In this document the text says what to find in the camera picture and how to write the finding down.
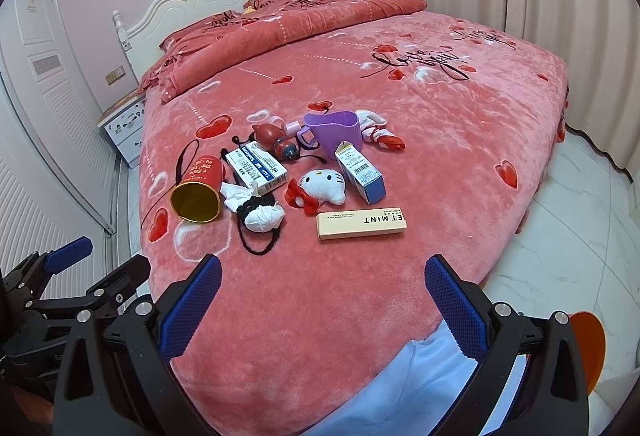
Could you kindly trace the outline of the cream mint box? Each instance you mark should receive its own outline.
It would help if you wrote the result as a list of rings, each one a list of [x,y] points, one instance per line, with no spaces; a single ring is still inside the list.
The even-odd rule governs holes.
[[[321,241],[401,234],[407,229],[401,208],[321,213],[316,219]]]

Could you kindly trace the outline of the blue white medicine box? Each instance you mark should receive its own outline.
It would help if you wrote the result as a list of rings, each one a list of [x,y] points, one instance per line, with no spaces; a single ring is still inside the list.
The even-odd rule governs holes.
[[[226,160],[241,185],[264,196],[288,182],[288,171],[256,141],[226,154]]]

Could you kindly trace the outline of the red bear-shaped bottle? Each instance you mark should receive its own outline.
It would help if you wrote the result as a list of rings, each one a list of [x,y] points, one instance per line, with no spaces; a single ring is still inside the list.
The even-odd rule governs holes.
[[[297,141],[288,138],[280,127],[262,123],[252,126],[257,143],[279,161],[295,161],[300,158]]]

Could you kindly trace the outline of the red white sock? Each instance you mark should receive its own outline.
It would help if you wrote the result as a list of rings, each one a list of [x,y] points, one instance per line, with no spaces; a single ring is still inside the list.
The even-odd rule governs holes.
[[[390,151],[405,150],[406,144],[387,128],[387,121],[382,115],[370,110],[355,111],[362,139],[368,144],[376,144],[378,148]]]

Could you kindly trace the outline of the pink plastic tube toy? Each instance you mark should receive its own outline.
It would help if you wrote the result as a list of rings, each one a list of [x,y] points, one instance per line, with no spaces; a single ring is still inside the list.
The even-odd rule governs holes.
[[[269,123],[276,126],[286,138],[294,137],[302,128],[298,121],[288,122],[279,115],[273,115],[269,119]]]

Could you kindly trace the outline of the purple silicone cup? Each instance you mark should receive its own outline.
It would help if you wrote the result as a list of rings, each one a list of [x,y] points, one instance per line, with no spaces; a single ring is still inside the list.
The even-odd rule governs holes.
[[[363,144],[359,118],[354,111],[306,113],[296,137],[302,147],[321,149],[331,160],[335,159],[335,152],[343,142],[349,142],[358,151]]]

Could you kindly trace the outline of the white louvered wardrobe door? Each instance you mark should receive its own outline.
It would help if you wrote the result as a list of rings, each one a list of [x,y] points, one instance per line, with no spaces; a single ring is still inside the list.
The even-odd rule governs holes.
[[[27,147],[39,158],[34,168],[18,173],[25,220],[5,245],[24,257],[89,238],[91,255],[54,276],[43,293],[84,294],[110,266],[119,162],[99,129],[101,109],[70,47],[57,0],[3,1],[1,78]]]

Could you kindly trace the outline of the light blue clothed lap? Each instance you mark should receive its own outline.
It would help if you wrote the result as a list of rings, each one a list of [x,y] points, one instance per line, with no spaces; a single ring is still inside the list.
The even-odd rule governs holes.
[[[307,435],[427,435],[476,369],[446,323],[411,341],[359,393],[306,430]]]

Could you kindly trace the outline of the red gold paper cup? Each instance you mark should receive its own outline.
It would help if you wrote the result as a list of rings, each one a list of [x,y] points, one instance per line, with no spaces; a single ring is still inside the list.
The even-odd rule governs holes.
[[[215,220],[222,209],[221,184],[226,170],[220,159],[200,156],[172,190],[170,204],[187,222],[206,224]]]

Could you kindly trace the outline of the white nightstand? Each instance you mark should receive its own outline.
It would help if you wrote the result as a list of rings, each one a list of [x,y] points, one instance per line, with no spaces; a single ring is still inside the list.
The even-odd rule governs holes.
[[[130,168],[139,165],[144,111],[144,96],[130,92],[108,108],[98,122]]]

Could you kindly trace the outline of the crumpled white tissue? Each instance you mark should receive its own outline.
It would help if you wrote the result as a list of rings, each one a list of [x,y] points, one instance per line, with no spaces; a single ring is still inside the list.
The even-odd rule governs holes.
[[[224,206],[232,211],[240,224],[255,234],[265,234],[278,229],[285,218],[285,211],[272,193],[258,196],[249,188],[221,184]]]

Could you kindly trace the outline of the blue white carton box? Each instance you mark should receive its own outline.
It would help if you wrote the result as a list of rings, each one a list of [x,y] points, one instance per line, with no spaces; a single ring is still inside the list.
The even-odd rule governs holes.
[[[345,177],[367,204],[378,203],[386,196],[382,173],[350,142],[341,142],[334,156]]]

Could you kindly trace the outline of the hello kitty plush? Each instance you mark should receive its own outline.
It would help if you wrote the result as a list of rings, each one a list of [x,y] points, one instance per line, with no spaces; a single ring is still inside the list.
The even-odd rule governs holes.
[[[284,198],[292,208],[301,208],[307,216],[316,216],[322,204],[342,206],[346,202],[345,179],[336,170],[311,170],[288,182]]]

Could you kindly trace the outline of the folded red quilt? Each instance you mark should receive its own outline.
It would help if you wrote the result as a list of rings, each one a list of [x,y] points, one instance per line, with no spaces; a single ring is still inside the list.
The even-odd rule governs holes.
[[[248,0],[242,12],[212,14],[165,37],[163,55],[142,75],[137,92],[158,87],[166,104],[219,72],[281,46],[426,7],[425,0]]]

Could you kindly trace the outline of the wall power outlet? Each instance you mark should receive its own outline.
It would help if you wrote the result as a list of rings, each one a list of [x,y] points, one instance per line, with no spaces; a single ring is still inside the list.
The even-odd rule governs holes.
[[[111,70],[105,75],[105,81],[107,85],[114,84],[126,75],[126,70],[123,66],[118,66],[116,69]]]

